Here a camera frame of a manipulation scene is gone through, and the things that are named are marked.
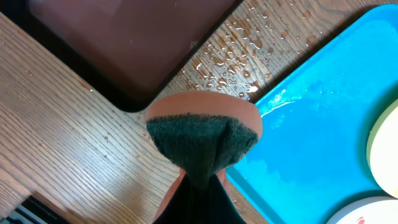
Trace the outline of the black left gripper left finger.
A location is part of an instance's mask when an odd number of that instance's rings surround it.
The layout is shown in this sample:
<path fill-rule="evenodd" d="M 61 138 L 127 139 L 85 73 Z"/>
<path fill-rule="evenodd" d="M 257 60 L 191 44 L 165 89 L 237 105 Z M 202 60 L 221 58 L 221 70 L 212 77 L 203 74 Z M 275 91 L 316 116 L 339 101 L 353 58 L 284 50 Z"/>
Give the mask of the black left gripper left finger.
<path fill-rule="evenodd" d="M 187 174 L 181 175 L 166 193 L 153 224 L 199 223 L 199 192 Z"/>

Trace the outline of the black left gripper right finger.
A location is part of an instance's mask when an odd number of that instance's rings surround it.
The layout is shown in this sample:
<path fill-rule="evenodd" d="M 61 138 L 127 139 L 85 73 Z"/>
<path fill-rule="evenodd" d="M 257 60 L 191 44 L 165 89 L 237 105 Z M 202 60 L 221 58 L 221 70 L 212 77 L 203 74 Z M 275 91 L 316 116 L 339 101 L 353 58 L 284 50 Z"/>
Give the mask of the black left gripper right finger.
<path fill-rule="evenodd" d="M 198 222 L 202 224 L 246 224 L 217 175 L 198 196 Z"/>

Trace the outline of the pink green sponge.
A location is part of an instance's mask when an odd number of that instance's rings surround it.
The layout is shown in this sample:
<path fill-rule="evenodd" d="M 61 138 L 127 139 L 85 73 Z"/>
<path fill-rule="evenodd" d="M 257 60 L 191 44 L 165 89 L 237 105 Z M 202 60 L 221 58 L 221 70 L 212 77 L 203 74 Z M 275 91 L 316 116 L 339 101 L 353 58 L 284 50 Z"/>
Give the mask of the pink green sponge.
<path fill-rule="evenodd" d="M 199 194 L 212 175 L 227 192 L 226 168 L 239 162 L 263 132 L 254 104 L 212 91 L 186 91 L 156 101 L 146 111 L 146 126 L 157 150 L 179 167 L 179 177 L 188 175 Z"/>

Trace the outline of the yellow-green plate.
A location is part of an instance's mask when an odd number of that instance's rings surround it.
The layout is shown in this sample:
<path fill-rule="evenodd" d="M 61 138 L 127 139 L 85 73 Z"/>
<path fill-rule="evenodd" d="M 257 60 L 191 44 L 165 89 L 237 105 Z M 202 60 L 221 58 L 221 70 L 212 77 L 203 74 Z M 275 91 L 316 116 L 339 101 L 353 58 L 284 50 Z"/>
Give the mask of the yellow-green plate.
<path fill-rule="evenodd" d="M 380 188 L 397 198 L 397 100 L 386 108 L 369 132 L 366 159 Z"/>

